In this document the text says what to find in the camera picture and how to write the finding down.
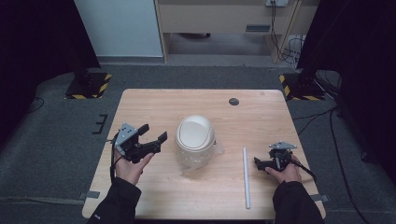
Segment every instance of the gray carpet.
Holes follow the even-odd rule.
[[[81,192],[89,190],[103,145],[125,89],[277,89],[279,75],[290,68],[105,65],[113,75],[103,98],[65,100],[73,79],[65,74],[42,83],[32,113],[14,131],[0,152],[0,197],[72,200],[79,204],[0,203],[0,223],[85,223]],[[288,101],[293,118],[322,113],[335,103]],[[101,134],[101,114],[108,118]],[[363,223],[348,198],[337,161],[330,114],[318,117],[300,134],[305,155],[318,177],[318,190],[330,197],[324,204],[326,223]],[[295,120],[297,132],[309,119]],[[333,114],[333,129],[346,179],[355,202],[370,223],[396,223],[396,189],[380,165],[362,162],[361,148],[342,118]]]

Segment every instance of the wall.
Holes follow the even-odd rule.
[[[75,0],[97,56],[162,57],[154,1]]]

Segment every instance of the wooden table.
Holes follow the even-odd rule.
[[[236,98],[239,105],[230,105]],[[205,167],[183,173],[177,161],[175,134],[178,124],[189,115],[211,120],[218,147],[224,152]],[[141,143],[156,140],[167,131],[168,140],[145,168],[137,186],[142,196],[136,218],[147,219],[273,219],[272,197],[278,185],[274,177],[257,170],[253,157],[268,161],[268,147],[277,141],[296,145],[293,150],[308,167],[281,91],[262,90],[126,90],[120,100],[108,138],[123,122],[136,128],[148,123],[150,130]],[[247,148],[251,208],[246,209],[243,148]],[[87,198],[82,214],[89,217],[110,187],[109,143],[92,181],[90,191],[99,198]],[[304,186],[318,194],[312,177],[301,171]],[[325,217],[322,202],[317,206]]]

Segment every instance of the white rod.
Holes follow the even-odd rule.
[[[245,173],[245,199],[247,203],[247,209],[250,208],[250,192],[248,187],[248,156],[247,149],[244,147],[244,173]]]

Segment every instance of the yellow and black hazard tape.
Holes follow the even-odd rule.
[[[107,88],[108,82],[110,81],[111,75],[106,74],[105,79],[103,80],[102,84],[100,85],[100,89],[98,92],[92,92],[90,94],[71,94],[67,95],[65,98],[66,99],[77,99],[77,100],[83,100],[83,99],[95,99],[95,98],[101,98],[102,95],[105,93],[105,90]]]
[[[303,96],[293,96],[290,92],[290,87],[288,84],[288,81],[285,79],[285,77],[282,75],[279,77],[280,82],[282,83],[283,90],[285,92],[286,100],[312,100],[312,101],[318,101],[318,100],[324,100],[323,96],[315,96],[315,95],[303,95]]]

